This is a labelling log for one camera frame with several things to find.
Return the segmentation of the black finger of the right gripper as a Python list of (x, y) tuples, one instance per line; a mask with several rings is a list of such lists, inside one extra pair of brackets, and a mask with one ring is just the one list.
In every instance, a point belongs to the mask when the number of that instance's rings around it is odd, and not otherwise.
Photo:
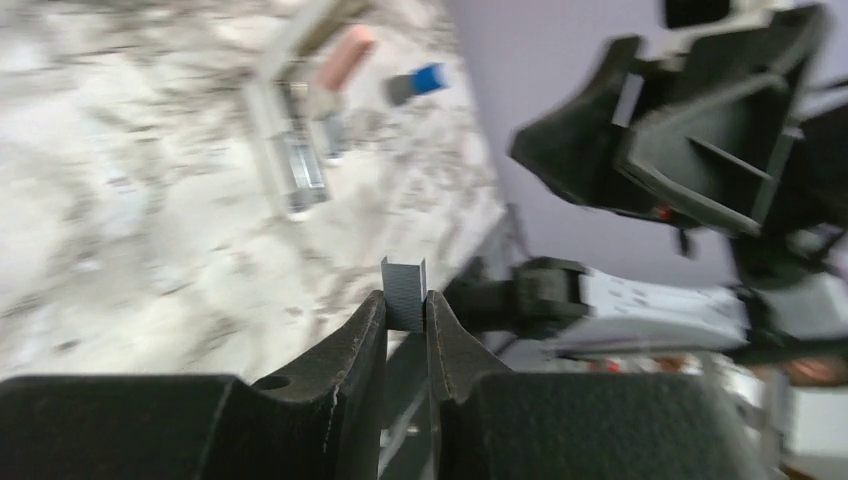
[(630, 120), (663, 105), (674, 74), (659, 60), (642, 60), (643, 38), (612, 39), (583, 89), (558, 108), (520, 128), (509, 156), (539, 178), (557, 197), (574, 205), (663, 223), (678, 229), (698, 224), (674, 210), (617, 169), (629, 150), (628, 128), (613, 123), (627, 76), (643, 79)]

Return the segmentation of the blue capped small object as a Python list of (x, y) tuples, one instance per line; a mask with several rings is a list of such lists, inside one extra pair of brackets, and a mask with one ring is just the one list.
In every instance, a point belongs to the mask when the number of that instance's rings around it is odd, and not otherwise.
[(431, 63), (415, 71), (394, 75), (384, 81), (384, 92), (391, 106), (401, 106), (411, 99), (449, 86), (442, 63)]

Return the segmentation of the grey staple strip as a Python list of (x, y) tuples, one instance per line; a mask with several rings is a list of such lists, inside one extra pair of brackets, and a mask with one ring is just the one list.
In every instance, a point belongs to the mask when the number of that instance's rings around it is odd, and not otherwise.
[(386, 326), (390, 330), (422, 333), (427, 294), (426, 261), (419, 264), (381, 261)]

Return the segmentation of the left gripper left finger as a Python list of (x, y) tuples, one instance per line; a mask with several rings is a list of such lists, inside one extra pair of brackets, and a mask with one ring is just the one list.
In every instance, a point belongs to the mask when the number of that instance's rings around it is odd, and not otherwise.
[(387, 350), (371, 293), (333, 334), (230, 375), (24, 376), (1, 385), (5, 479), (373, 479)]

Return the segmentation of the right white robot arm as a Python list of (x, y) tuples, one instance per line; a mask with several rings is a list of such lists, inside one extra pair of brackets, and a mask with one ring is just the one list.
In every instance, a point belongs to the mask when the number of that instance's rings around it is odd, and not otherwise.
[(608, 42), (582, 89), (514, 135), (511, 158), (568, 203), (662, 224), (682, 255), (722, 235), (736, 279), (701, 289), (534, 258), (506, 280), (465, 278), (446, 299), (469, 331), (555, 338), (564, 357), (714, 351), (740, 363), (847, 348), (847, 111), (804, 117), (826, 43), (821, 2), (667, 1), (675, 47)]

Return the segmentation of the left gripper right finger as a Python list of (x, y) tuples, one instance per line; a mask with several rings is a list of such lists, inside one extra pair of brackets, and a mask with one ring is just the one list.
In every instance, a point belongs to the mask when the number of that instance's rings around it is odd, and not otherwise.
[(518, 373), (426, 301), (440, 479), (768, 477), (726, 392), (686, 374)]

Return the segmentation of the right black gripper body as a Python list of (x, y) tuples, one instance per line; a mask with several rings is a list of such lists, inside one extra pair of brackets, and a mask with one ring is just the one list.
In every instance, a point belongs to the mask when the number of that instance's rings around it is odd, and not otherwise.
[(777, 196), (830, 23), (814, 2), (694, 40), (666, 103), (632, 124), (619, 163), (676, 212), (725, 234), (753, 288), (786, 288), (811, 271), (785, 245), (790, 216)]

